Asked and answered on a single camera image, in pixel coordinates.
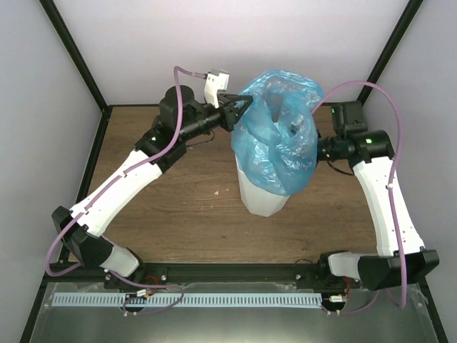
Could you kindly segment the blue plastic trash bag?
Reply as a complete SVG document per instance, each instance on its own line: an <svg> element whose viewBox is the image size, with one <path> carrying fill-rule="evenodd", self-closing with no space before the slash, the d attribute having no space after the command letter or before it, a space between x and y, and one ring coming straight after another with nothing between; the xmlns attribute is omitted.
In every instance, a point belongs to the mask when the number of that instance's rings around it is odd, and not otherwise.
<svg viewBox="0 0 457 343"><path fill-rule="evenodd" d="M272 194L302 191L317 164L318 130L311 111L323 98L322 88L296 72L270 69L239 95L253 98L231 134L241 171Z"/></svg>

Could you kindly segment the white plastic trash bin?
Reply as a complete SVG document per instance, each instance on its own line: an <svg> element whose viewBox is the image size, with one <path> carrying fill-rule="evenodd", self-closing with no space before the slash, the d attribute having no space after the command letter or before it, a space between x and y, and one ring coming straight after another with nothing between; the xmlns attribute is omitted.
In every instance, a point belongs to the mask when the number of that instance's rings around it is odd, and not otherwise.
<svg viewBox="0 0 457 343"><path fill-rule="evenodd" d="M273 194L253 184L241 169L238 158L235 159L241 201L247 210L261 217L270 217L282 210L289 196Z"/></svg>

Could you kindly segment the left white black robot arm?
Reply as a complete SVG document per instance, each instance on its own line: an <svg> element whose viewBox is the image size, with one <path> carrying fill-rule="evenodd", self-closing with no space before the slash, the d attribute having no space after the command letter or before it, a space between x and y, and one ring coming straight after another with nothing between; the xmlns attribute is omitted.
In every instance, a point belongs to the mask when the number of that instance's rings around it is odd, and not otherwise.
<svg viewBox="0 0 457 343"><path fill-rule="evenodd" d="M54 210L51 217L60 241L81 266L107 269L129 288L139 288L146 280L141 260L104 236L108 225L187 152L187 141L210 134L216 127L233 131L252 102L250 95L217 94L216 103L202 104L188 86L168 89L151 128L123 164L84 200L70 209Z"/></svg>

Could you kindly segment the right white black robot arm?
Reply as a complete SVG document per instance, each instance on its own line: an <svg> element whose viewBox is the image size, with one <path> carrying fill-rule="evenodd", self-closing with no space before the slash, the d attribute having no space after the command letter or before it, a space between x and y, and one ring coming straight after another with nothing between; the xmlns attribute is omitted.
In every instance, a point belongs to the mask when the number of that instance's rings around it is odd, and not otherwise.
<svg viewBox="0 0 457 343"><path fill-rule="evenodd" d="M438 253L427 249L408 213L396 173L391 171L394 151L388 134L368 129L359 101L331 107L335 136L318 141L319 161L346 160L360 183L376 233L376 254L349 251L322 254L319 283L335 287L343 277L360 281L371 290L416 283L439 264Z"/></svg>

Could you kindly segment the grey metal front plate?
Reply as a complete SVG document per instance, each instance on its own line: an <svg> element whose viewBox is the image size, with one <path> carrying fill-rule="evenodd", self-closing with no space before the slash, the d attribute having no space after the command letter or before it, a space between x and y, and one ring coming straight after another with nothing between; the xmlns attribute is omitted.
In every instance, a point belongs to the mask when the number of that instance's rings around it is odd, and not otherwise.
<svg viewBox="0 0 457 343"><path fill-rule="evenodd" d="M343 311L309 308L53 307L57 292L124 293L101 284L50 284L31 342L437 342L418 287L405 309L384 292L353 290ZM190 293L309 293L282 284L192 284Z"/></svg>

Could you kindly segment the black mounting rail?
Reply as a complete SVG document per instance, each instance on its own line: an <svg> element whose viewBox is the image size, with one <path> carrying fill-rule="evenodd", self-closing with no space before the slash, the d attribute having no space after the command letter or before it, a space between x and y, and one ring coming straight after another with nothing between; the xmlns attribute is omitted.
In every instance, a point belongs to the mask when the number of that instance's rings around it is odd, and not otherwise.
<svg viewBox="0 0 457 343"><path fill-rule="evenodd" d="M398 287L400 279L387 268L379 269L381 275L371 270L358 281L355 277L337 277L322 264L189 264L143 263L130 277L116 276L101 267L84 268L76 263L62 262L48 266L46 276L63 282L103 281L107 289L133 289L134 287L178 285L192 283L260 283L294 284L298 289L317 292L336 292L345 286L379 290Z"/></svg>

